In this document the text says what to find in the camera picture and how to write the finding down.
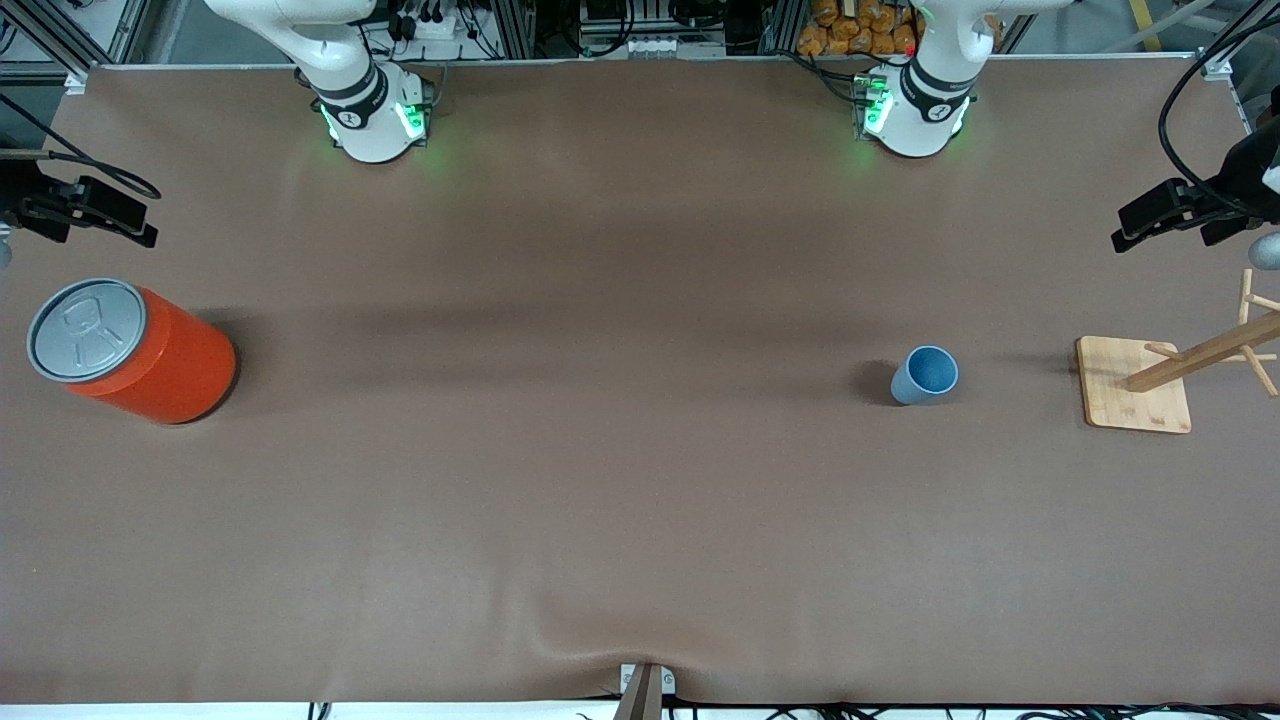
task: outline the wooden base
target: wooden base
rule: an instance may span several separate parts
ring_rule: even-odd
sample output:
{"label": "wooden base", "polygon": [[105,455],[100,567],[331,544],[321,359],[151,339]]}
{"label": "wooden base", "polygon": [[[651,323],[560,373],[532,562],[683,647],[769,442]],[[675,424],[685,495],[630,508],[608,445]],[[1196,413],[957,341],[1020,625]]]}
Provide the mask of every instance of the wooden base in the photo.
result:
{"label": "wooden base", "polygon": [[[1153,433],[1192,432],[1187,389],[1180,378],[1148,392],[1130,392],[1123,384],[1129,375],[1165,360],[1143,347],[1148,342],[1096,336],[1076,341],[1084,419],[1091,425]],[[1167,342],[1156,345],[1178,351]]]}

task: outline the black band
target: black band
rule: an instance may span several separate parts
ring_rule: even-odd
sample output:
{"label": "black band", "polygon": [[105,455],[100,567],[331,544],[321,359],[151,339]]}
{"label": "black band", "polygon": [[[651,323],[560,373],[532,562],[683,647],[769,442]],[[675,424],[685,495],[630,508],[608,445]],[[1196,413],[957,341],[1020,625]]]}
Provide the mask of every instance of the black band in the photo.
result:
{"label": "black band", "polygon": [[320,90],[319,87],[312,87],[312,90],[316,91],[316,95],[319,95],[324,100],[328,100],[329,102],[342,102],[343,100],[349,100],[360,95],[361,92],[369,90],[369,86],[374,83],[376,76],[380,72],[381,70],[378,69],[378,65],[370,60],[369,69],[365,70],[365,77],[356,81],[356,85],[352,85],[351,87],[344,87],[342,90]]}
{"label": "black band", "polygon": [[325,102],[324,108],[329,111],[329,117],[347,129],[361,129],[367,126],[369,118],[387,101],[387,73],[381,68],[375,68],[375,74],[378,86],[360,102],[355,105]]}
{"label": "black band", "polygon": [[977,76],[961,82],[951,82],[936,78],[929,73],[927,73],[924,68],[920,67],[919,55],[911,56],[911,61],[906,64],[905,72],[911,72],[911,70],[914,70],[915,74],[920,76],[920,82],[932,87],[933,90],[941,90],[942,92],[961,92],[969,90],[970,87],[973,87],[973,82],[978,79]]}
{"label": "black band", "polygon": [[[961,90],[968,90],[969,87],[973,87],[972,79],[968,87]],[[945,123],[969,99],[966,94],[956,95],[955,97],[938,97],[925,92],[915,83],[910,68],[902,68],[902,96],[920,111],[920,118],[927,123]]]}

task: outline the silver can lid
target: silver can lid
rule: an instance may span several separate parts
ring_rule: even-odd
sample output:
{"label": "silver can lid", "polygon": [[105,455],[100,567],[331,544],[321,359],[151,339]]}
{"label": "silver can lid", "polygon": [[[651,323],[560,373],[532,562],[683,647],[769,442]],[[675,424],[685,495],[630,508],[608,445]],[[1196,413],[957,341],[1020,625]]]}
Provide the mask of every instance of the silver can lid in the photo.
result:
{"label": "silver can lid", "polygon": [[142,342],[147,305],[129,283],[90,278],[45,302],[27,331],[27,357],[41,375],[83,383],[120,366]]}

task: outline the wire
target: wire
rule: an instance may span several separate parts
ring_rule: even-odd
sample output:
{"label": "wire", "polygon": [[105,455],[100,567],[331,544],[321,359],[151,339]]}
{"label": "wire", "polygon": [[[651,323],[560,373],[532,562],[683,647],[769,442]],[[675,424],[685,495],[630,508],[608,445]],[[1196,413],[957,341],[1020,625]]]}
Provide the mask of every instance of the wire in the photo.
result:
{"label": "wire", "polygon": [[[572,9],[573,9],[575,4],[576,4],[576,0],[564,0],[564,3],[562,3],[562,5],[561,5],[561,13],[562,13],[561,19],[562,20],[566,19],[566,18],[572,19]],[[603,56],[603,55],[608,55],[609,53],[613,53],[614,50],[618,50],[620,47],[622,47],[623,45],[626,45],[627,40],[631,40],[631,32],[636,27],[635,0],[620,0],[618,5],[620,5],[620,10],[621,10],[618,13],[618,36],[616,38],[613,38],[613,42],[611,42],[609,46],[605,47],[604,50],[593,50],[590,47],[582,47],[570,35],[570,27],[572,26],[572,23],[570,23],[570,24],[563,24],[562,23],[561,24],[561,36],[564,38],[564,42],[568,45],[570,50],[572,50],[573,53],[576,53],[576,54],[579,54],[579,55],[581,55],[584,58],[599,58],[599,56]]]}
{"label": "wire", "polygon": [[1222,720],[1251,720],[1247,715],[1235,712],[1224,706],[1206,707],[1187,702],[1165,702],[1149,706],[1125,706],[1125,710],[1111,707],[1084,706],[1064,707],[1056,712],[1034,710],[1018,716],[1018,720],[1132,720],[1148,712],[1193,712],[1197,715],[1210,715]]}
{"label": "wire", "polygon": [[365,23],[361,23],[357,27],[360,28],[360,37],[361,37],[361,40],[365,44],[365,50],[367,50],[370,55],[384,56],[384,58],[390,58],[392,56],[392,49],[388,47],[388,46],[385,46],[385,45],[383,45],[380,41],[375,41],[374,46],[370,46],[370,42],[371,42],[372,38],[369,37],[369,33],[365,29]]}
{"label": "wire", "polygon": [[91,168],[100,170],[102,174],[120,183],[125,188],[141,195],[142,197],[150,197],[151,200],[160,200],[160,191],[156,188],[156,186],[151,184],[141,176],[131,173],[128,170],[122,170],[115,165],[109,165],[106,163],[95,160],[87,152],[72,145],[72,142],[65,137],[63,137],[60,133],[58,133],[58,131],[40,122],[40,118],[28,113],[26,108],[14,102],[12,99],[9,99],[8,95],[3,92],[0,92],[0,102],[8,105],[10,110],[22,115],[23,119],[40,128],[45,135],[58,141],[63,147],[74,152],[74,155],[67,155],[65,152],[50,152],[49,154],[50,159],[65,160],[68,163],[78,163],[81,165],[88,165]]}
{"label": "wire", "polygon": [[[792,60],[796,60],[797,63],[801,63],[801,64],[805,63],[804,58],[801,58],[800,55],[792,53],[791,50],[769,50],[768,53],[765,53],[765,55],[786,55],[787,58],[791,58]],[[891,68],[905,68],[906,65],[911,64],[911,60],[906,60],[906,61],[902,61],[902,63],[895,63],[895,61],[890,60],[888,58],[884,58],[883,55],[876,55],[873,53],[863,53],[860,50],[854,50],[852,53],[846,53],[845,56],[846,58],[869,58],[872,60],[876,60],[877,63],[881,63],[882,65],[888,65]],[[831,73],[833,70],[823,70],[823,72],[824,73]],[[854,76],[841,74],[841,73],[836,73],[836,74],[827,76],[827,77],[836,77],[836,76],[850,77],[850,78],[854,77]]]}
{"label": "wire", "polygon": [[1213,41],[1213,44],[1210,45],[1204,51],[1206,53],[1213,51],[1213,54],[1217,55],[1219,46],[1225,44],[1224,41],[1233,32],[1235,32],[1235,28],[1238,28],[1242,24],[1244,24],[1244,20],[1248,19],[1249,15],[1252,15],[1256,12],[1258,12],[1258,8],[1261,8],[1262,5],[1265,5],[1268,1],[1271,1],[1271,0],[1253,0],[1253,4],[1249,5],[1248,8],[1245,8],[1243,13],[1240,13],[1239,15],[1236,15],[1235,19],[1231,20],[1231,24],[1228,26],[1226,29],[1224,29],[1222,33],[1217,36],[1219,38],[1216,41]]}
{"label": "wire", "polygon": [[[463,12],[463,6],[466,6],[466,12]],[[471,13],[470,19],[467,18],[467,12]],[[498,53],[498,49],[489,42],[489,36],[485,35],[484,24],[480,23],[480,17],[476,14],[476,8],[471,4],[471,0],[458,0],[458,17],[462,18],[462,24],[467,26],[468,31],[474,31],[476,33],[476,37],[474,38],[476,45],[480,46],[480,50],[488,55],[490,60],[502,59],[502,54]]]}
{"label": "wire", "polygon": [[[1263,29],[1274,27],[1276,24],[1280,24],[1280,18],[1258,20],[1248,29],[1240,31],[1230,37],[1224,38],[1221,41],[1221,46],[1225,47],[1228,45],[1244,42],[1249,36],[1262,32]],[[1258,213],[1256,213],[1248,205],[1242,202],[1238,197],[1231,197],[1226,193],[1219,192],[1208,183],[1206,183],[1203,178],[1196,174],[1196,172],[1187,165],[1187,163],[1178,154],[1178,151],[1174,150],[1174,145],[1169,140],[1169,113],[1170,110],[1174,109],[1174,102],[1178,100],[1178,96],[1181,95],[1183,90],[1187,87],[1187,83],[1190,82],[1190,79],[1196,76],[1196,73],[1198,73],[1201,68],[1207,65],[1208,61],[1215,55],[1217,55],[1217,53],[1202,53],[1201,56],[1197,58],[1194,63],[1192,63],[1192,67],[1188,68],[1185,73],[1183,73],[1183,77],[1178,78],[1178,82],[1174,83],[1174,90],[1169,92],[1169,97],[1165,100],[1165,105],[1160,109],[1160,119],[1156,123],[1156,131],[1160,135],[1160,147],[1161,150],[1165,151],[1165,155],[1169,158],[1169,161],[1172,163],[1175,168],[1178,168],[1178,172],[1181,173],[1183,177],[1185,177],[1188,181],[1190,181],[1190,183],[1197,190],[1212,197],[1213,200],[1217,200],[1222,205],[1226,205],[1228,208],[1235,210],[1236,213],[1253,218],[1257,217]]]}
{"label": "wire", "polygon": [[156,186],[151,184],[142,176],[137,173],[131,173],[123,168],[118,168],[109,163],[101,160],[95,160],[92,158],[81,158],[78,155],[68,155],[67,152],[49,152],[50,160],[63,160],[64,163],[76,163],[77,165],[87,165],[102,174],[113,178],[115,182],[128,187],[133,192],[142,195],[143,197],[150,197],[151,200],[160,200],[160,191]]}
{"label": "wire", "polygon": [[838,87],[836,87],[832,83],[832,81],[854,82],[854,76],[851,76],[849,73],[837,73],[835,70],[828,70],[828,69],[824,69],[824,68],[819,68],[818,63],[815,63],[813,60],[806,60],[801,55],[797,55],[797,54],[795,54],[795,53],[792,53],[790,50],[771,50],[771,51],[765,53],[765,55],[781,55],[783,58],[790,58],[792,61],[795,61],[796,64],[799,64],[801,68],[804,68],[804,69],[809,70],[810,73],[818,76],[818,79],[822,81],[822,85],[832,95],[835,95],[836,97],[844,100],[845,102],[849,102],[850,105],[855,105],[855,106],[868,106],[868,105],[870,105],[870,102],[867,102],[864,100],[858,100],[858,99],[852,97],[851,95],[841,91]]}
{"label": "wire", "polygon": [[431,108],[434,109],[440,104],[440,99],[444,97],[444,86],[449,83],[449,64],[444,63],[444,70],[440,72],[440,85],[435,86],[435,95],[431,96]]}

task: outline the wooden pole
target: wooden pole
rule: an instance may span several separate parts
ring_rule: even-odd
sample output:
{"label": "wooden pole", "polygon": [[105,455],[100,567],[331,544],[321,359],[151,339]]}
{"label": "wooden pole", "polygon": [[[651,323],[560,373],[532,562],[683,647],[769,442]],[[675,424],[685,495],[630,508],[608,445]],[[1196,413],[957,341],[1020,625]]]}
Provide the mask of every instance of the wooden pole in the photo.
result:
{"label": "wooden pole", "polygon": [[1132,392],[1148,392],[1226,360],[1240,352],[1242,347],[1257,347],[1277,337],[1280,337],[1280,311],[1271,310],[1190,350],[1184,350],[1181,360],[1165,360],[1129,375],[1124,386]]}

